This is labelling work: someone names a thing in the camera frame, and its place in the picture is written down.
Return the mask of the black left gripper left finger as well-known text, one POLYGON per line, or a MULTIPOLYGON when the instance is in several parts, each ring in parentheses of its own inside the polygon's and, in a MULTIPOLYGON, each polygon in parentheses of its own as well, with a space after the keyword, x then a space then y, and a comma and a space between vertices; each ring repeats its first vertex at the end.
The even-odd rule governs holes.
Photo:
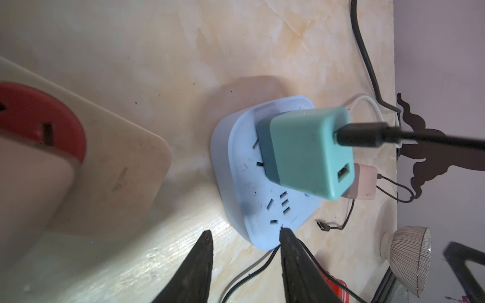
POLYGON ((203 231, 172 279, 154 302, 207 302, 213 268, 213 237, 203 231))

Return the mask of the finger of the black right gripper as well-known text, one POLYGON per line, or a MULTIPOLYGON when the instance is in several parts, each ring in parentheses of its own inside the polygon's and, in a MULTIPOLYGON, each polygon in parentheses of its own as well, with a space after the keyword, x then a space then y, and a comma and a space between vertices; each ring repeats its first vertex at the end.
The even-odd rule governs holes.
POLYGON ((467 262, 484 266, 484 252, 457 242, 449 242, 443 251, 447 263, 460 282, 470 302, 484 302, 484 289, 467 266, 467 262))

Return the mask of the pink USB charger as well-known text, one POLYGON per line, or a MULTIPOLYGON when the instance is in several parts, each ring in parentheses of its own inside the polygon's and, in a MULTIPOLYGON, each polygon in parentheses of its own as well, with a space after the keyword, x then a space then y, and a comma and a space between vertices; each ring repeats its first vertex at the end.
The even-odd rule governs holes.
POLYGON ((377 190, 377 168, 370 165, 355 163, 354 170, 354 182, 342 195, 342 198, 374 200, 377 190))

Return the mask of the red electric shaver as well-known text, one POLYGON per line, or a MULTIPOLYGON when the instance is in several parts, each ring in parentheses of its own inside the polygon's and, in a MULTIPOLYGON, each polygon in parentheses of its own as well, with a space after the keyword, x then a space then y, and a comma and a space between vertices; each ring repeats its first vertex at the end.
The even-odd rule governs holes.
POLYGON ((331 281, 323 272, 321 272, 324 280, 327 282, 328 286, 333 290, 333 292, 337 295, 337 297, 343 302, 343 303, 349 303, 350 301, 350 295, 342 289, 340 286, 338 286, 336 283, 331 281))

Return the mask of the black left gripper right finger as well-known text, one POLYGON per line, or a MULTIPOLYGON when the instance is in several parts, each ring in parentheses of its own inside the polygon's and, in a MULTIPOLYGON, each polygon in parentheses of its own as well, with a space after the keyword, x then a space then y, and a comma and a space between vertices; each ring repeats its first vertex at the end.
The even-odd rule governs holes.
POLYGON ((286 302, 340 302, 293 231, 281 228, 280 254, 286 302))

